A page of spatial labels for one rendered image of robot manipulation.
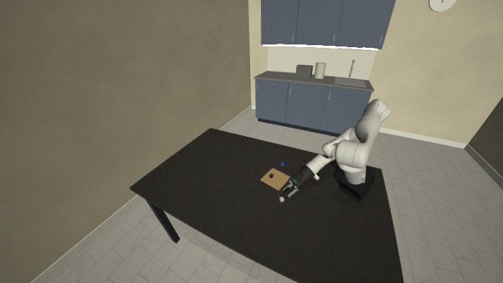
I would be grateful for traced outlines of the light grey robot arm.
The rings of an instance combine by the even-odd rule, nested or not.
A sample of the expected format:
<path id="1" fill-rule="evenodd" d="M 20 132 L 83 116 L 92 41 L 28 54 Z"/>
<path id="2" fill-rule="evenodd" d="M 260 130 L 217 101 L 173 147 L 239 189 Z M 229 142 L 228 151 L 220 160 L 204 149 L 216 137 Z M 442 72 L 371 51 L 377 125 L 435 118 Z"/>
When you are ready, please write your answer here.
<path id="1" fill-rule="evenodd" d="M 322 146 L 322 151 L 328 158 L 318 154 L 312 160 L 322 169 L 336 159 L 349 183 L 354 185 L 365 183 L 365 169 L 372 146 L 380 130 L 381 122 L 391 113 L 392 110 L 382 100 L 379 98 L 372 100 L 366 106 L 355 127 L 347 129 L 336 139 Z M 356 139 L 360 142 L 356 142 Z"/>

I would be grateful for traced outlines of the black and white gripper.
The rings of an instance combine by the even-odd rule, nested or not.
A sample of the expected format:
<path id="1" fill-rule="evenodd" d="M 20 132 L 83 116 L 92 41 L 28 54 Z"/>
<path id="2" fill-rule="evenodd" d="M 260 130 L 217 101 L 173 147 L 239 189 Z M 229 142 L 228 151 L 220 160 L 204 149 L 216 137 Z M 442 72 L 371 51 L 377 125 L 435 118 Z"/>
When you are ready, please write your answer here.
<path id="1" fill-rule="evenodd" d="M 303 187 L 304 183 L 308 182 L 312 177 L 315 178 L 315 180 L 318 180 L 319 176 L 317 175 L 317 173 L 320 171 L 320 169 L 320 166 L 314 160 L 309 161 L 295 175 L 292 175 L 289 178 L 290 185 L 283 189 L 283 191 L 286 192 L 290 187 L 294 185 L 295 189 L 288 194 L 288 197 L 292 196 L 292 194 L 300 190 L 300 188 Z"/>

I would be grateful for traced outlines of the tan square mat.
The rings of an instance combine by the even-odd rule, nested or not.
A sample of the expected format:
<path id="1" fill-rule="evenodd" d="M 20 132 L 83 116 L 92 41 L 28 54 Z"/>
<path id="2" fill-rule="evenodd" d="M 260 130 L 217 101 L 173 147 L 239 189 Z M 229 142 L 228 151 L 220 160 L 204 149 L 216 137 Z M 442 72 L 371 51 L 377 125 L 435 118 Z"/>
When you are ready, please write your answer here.
<path id="1" fill-rule="evenodd" d="M 273 174 L 272 178 L 269 177 L 270 173 Z M 289 177 L 290 176 L 272 168 L 260 180 L 279 191 L 289 180 Z"/>

